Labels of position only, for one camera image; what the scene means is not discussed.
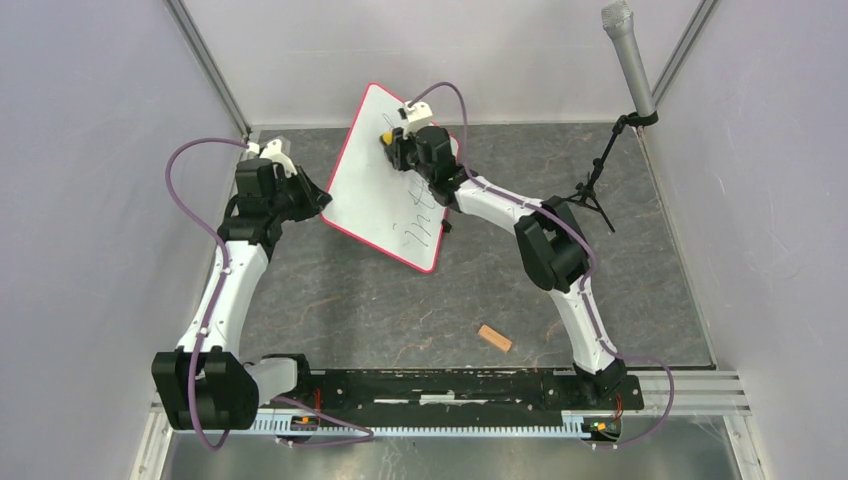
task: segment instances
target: gray wall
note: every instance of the gray wall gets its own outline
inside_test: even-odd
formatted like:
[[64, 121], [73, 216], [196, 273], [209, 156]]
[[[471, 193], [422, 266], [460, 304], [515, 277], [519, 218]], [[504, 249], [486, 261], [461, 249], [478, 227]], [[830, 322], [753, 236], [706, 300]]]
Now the gray wall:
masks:
[[[411, 97], [450, 80], [473, 123], [613, 121], [633, 109], [601, 27], [610, 0], [184, 2], [255, 125], [349, 126], [369, 82]], [[698, 0], [629, 3], [653, 83]], [[453, 92], [427, 98], [441, 122], [461, 119]]]
[[775, 478], [844, 478], [848, 4], [721, 2], [647, 142]]
[[[126, 478], [212, 247], [163, 183], [236, 138], [164, 3], [0, 4], [0, 477]], [[177, 189], [222, 211], [232, 147]]]

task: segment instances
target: silver microphone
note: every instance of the silver microphone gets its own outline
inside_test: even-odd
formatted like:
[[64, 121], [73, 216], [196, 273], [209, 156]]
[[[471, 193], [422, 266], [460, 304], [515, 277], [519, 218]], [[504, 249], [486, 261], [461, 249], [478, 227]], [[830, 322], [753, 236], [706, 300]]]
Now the silver microphone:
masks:
[[624, 78], [636, 105], [636, 113], [640, 117], [653, 115], [657, 106], [654, 104], [648, 77], [645, 76], [645, 66], [639, 56], [639, 46], [636, 45], [636, 37], [633, 35], [633, 12], [627, 2], [618, 0], [604, 7], [601, 19], [604, 22], [604, 30], [615, 46], [621, 69], [624, 70]]

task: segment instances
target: microphone stand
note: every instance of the microphone stand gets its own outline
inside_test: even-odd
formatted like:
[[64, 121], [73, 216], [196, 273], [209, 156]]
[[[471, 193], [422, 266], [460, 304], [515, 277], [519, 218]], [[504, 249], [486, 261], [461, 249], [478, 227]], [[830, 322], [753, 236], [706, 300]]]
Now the microphone stand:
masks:
[[591, 174], [587, 174], [587, 180], [584, 184], [583, 182], [578, 183], [575, 188], [577, 189], [577, 193], [571, 195], [570, 197], [566, 197], [565, 201], [574, 203], [584, 208], [588, 208], [589, 210], [598, 212], [604, 217], [604, 221], [607, 222], [607, 226], [610, 227], [610, 230], [615, 233], [615, 228], [612, 226], [612, 222], [609, 217], [607, 217], [604, 208], [601, 207], [601, 203], [598, 202], [598, 196], [595, 192], [595, 183], [601, 178], [601, 173], [604, 171], [604, 163], [607, 161], [607, 157], [609, 156], [610, 150], [612, 150], [612, 146], [615, 143], [615, 139], [618, 138], [619, 135], [624, 131], [625, 126], [629, 127], [644, 127], [648, 125], [653, 125], [657, 123], [659, 120], [659, 115], [657, 112], [648, 115], [647, 117], [640, 117], [638, 113], [633, 112], [630, 115], [622, 115], [618, 117], [615, 125], [612, 127], [612, 136], [610, 137], [609, 142], [607, 143], [607, 148], [604, 149], [604, 153], [601, 155], [601, 158], [596, 158], [592, 160], [592, 165], [595, 167], [592, 169]]

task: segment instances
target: gray floor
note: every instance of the gray floor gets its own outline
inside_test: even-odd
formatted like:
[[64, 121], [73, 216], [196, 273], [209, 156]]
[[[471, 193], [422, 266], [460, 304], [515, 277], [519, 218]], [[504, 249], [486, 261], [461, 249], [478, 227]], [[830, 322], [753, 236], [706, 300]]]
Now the gray floor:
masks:
[[[280, 132], [264, 132], [268, 140]], [[346, 130], [282, 132], [291, 156], [325, 186]], [[471, 127], [466, 159], [487, 179], [531, 197], [567, 196], [585, 178], [610, 125]], [[619, 139], [600, 198], [617, 233], [575, 215], [596, 249], [593, 281], [607, 331], [623, 352], [708, 365], [709, 352], [649, 170], [631, 131]], [[425, 275], [329, 228], [284, 225], [250, 305], [241, 357], [305, 353], [314, 368], [563, 366], [571, 347], [547, 294], [523, 272], [512, 236], [451, 212], [433, 274]], [[502, 353], [487, 324], [513, 341]]]
[[[656, 419], [625, 417], [642, 432]], [[175, 435], [163, 479], [593, 479], [741, 478], [720, 417], [672, 417], [650, 440], [592, 453], [576, 440], [385, 438], [333, 448], [286, 448], [264, 436], [231, 435], [217, 453]]]

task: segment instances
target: red-bordered whiteboard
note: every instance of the red-bordered whiteboard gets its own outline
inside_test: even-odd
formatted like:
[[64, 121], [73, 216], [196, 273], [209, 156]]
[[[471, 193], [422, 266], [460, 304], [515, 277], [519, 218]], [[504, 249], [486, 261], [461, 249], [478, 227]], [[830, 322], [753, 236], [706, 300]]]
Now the red-bordered whiteboard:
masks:
[[[403, 102], [372, 83], [327, 185], [333, 201], [321, 213], [328, 225], [424, 273], [436, 268], [447, 211], [415, 172], [398, 172], [380, 135], [401, 126]], [[451, 139], [454, 153], [459, 145]]]

